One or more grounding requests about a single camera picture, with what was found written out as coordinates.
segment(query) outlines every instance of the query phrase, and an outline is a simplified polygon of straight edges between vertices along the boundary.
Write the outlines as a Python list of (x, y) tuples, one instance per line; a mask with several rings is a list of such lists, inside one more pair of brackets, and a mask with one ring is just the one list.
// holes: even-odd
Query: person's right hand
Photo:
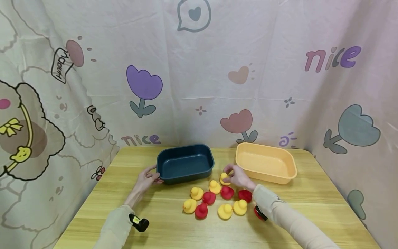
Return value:
[(232, 183), (251, 192), (253, 192), (256, 188), (256, 184), (252, 180), (250, 180), (250, 178), (245, 174), (243, 169), (238, 165), (228, 164), (224, 168), (224, 173), (229, 175), (222, 180), (225, 183)]

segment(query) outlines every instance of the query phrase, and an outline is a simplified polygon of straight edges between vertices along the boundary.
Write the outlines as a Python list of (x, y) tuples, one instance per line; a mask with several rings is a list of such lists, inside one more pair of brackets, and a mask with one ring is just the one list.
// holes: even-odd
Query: cloth backdrop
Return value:
[(306, 149), (380, 246), (398, 244), (396, 0), (4, 0), (0, 10), (6, 248), (54, 245), (117, 152), (112, 138)]

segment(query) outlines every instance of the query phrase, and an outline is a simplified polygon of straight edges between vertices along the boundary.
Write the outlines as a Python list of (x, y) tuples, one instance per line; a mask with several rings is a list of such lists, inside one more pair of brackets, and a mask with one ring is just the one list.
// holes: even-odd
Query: black device on wrist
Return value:
[(260, 210), (260, 208), (259, 208), (258, 206), (255, 206), (255, 207), (254, 207), (254, 213), (256, 214), (256, 216), (257, 216), (259, 219), (262, 219), (262, 220), (264, 220), (264, 221), (267, 221), (268, 217), (265, 216), (265, 215), (263, 214), (263, 212), (261, 212), (261, 210)]
[(134, 214), (129, 214), (129, 219), (133, 224), (133, 227), (137, 229), (140, 233), (145, 232), (149, 226), (149, 221), (147, 219), (140, 219)]

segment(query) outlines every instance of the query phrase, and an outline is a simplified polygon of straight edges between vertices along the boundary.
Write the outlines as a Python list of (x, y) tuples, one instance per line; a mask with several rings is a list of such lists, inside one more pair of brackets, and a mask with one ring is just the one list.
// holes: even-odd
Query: sleeve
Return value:
[(285, 229), (305, 249), (339, 249), (316, 225), (283, 202), (262, 185), (253, 191), (253, 199), (270, 220)]
[(121, 249), (132, 226), (129, 214), (135, 213), (128, 205), (122, 205), (110, 212), (93, 249)]

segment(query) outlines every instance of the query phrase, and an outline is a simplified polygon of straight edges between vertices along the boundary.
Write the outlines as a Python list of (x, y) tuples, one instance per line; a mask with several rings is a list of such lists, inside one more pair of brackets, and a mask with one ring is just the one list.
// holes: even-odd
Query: red rubber duck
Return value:
[(212, 193), (210, 191), (205, 192), (203, 194), (203, 202), (206, 203), (207, 205), (211, 205), (216, 201), (216, 194)]
[(221, 196), (226, 199), (226, 200), (230, 200), (233, 196), (234, 196), (235, 191), (228, 187), (228, 186), (224, 186), (221, 189)]
[(245, 200), (247, 203), (252, 201), (252, 193), (246, 189), (238, 192), (239, 199)]
[(207, 216), (207, 204), (202, 202), (199, 206), (195, 209), (195, 217), (198, 219), (204, 219)]

